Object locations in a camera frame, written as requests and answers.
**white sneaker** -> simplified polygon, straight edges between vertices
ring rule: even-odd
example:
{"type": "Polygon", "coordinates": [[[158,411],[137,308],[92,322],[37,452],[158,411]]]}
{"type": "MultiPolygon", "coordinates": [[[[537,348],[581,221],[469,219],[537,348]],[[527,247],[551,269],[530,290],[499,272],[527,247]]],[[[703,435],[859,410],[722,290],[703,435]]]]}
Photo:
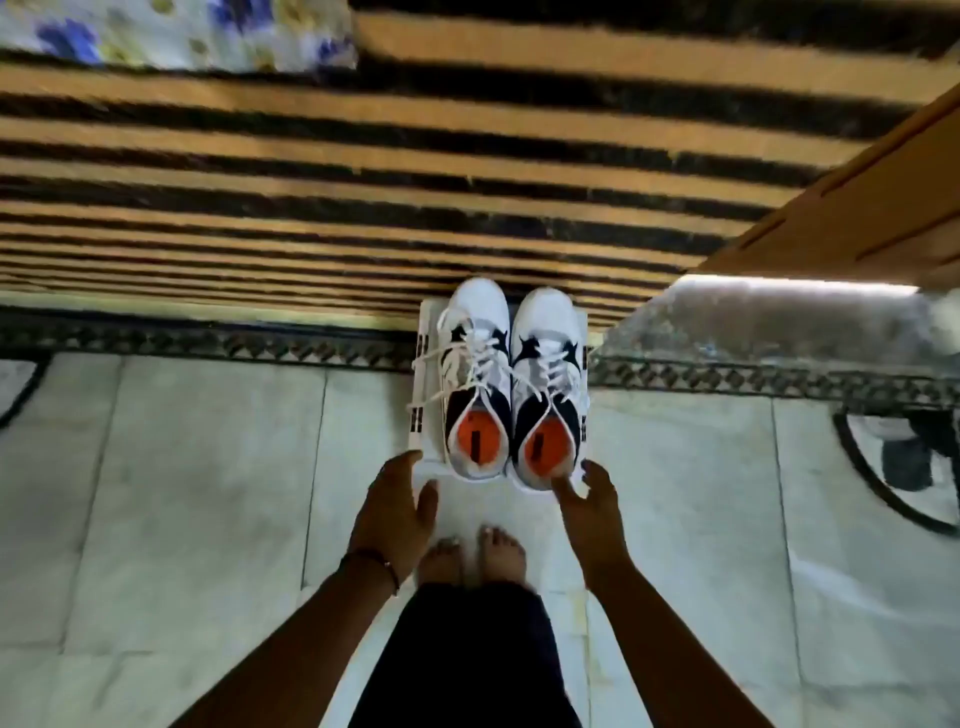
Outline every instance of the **white sneaker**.
{"type": "Polygon", "coordinates": [[[488,279],[460,284],[437,321],[446,460],[466,480],[503,474],[510,456],[510,309],[488,279]]]}
{"type": "Polygon", "coordinates": [[[521,486],[549,491],[552,478],[578,476],[589,409],[582,338],[573,302],[555,288],[533,291],[516,312],[509,470],[521,486]]]}

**insole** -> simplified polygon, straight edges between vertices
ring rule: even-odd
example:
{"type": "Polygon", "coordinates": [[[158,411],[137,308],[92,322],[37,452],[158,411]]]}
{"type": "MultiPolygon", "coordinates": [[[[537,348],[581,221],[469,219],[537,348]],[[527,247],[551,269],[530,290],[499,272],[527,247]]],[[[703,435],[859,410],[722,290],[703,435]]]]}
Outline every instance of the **insole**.
{"type": "Polygon", "coordinates": [[[477,465],[488,465],[500,452],[500,428],[490,412],[475,409],[457,428],[457,445],[477,465]]]}
{"type": "Polygon", "coordinates": [[[539,477],[547,477],[570,453],[570,441],[564,424],[550,415],[534,430],[523,449],[527,465],[539,477]]]}

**black bracelet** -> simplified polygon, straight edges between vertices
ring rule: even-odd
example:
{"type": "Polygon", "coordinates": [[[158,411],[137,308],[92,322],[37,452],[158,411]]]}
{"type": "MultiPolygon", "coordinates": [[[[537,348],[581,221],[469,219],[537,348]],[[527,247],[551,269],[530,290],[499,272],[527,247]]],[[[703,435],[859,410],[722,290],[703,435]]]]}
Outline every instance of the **black bracelet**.
{"type": "Polygon", "coordinates": [[[381,567],[386,569],[390,573],[390,578],[394,580],[394,596],[396,596],[397,592],[400,591],[400,580],[396,576],[396,569],[394,569],[394,565],[387,560],[386,556],[384,556],[375,548],[356,548],[353,551],[348,551],[344,555],[344,558],[340,560],[340,568],[342,569],[344,564],[354,556],[375,561],[381,567]]]}

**foot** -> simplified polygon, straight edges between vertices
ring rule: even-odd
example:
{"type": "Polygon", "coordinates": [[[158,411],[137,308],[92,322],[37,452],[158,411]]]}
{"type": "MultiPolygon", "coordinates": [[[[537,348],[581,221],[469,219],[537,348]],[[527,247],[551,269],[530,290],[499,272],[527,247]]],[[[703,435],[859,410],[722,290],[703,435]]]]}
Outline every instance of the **foot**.
{"type": "Polygon", "coordinates": [[[457,539],[440,539],[420,559],[417,586],[452,584],[463,586],[464,552],[457,539]]]}
{"type": "Polygon", "coordinates": [[[527,584],[527,552],[520,542],[502,528],[480,529],[480,581],[509,581],[521,587],[527,584]]]}

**floral fabric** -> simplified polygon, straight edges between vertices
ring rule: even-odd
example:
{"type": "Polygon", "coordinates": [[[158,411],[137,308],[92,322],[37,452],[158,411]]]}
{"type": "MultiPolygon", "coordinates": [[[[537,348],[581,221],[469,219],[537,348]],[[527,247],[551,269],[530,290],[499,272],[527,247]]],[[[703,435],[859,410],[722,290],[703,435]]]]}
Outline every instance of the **floral fabric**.
{"type": "Polygon", "coordinates": [[[0,0],[0,48],[234,73],[356,63],[346,0],[0,0]]]}

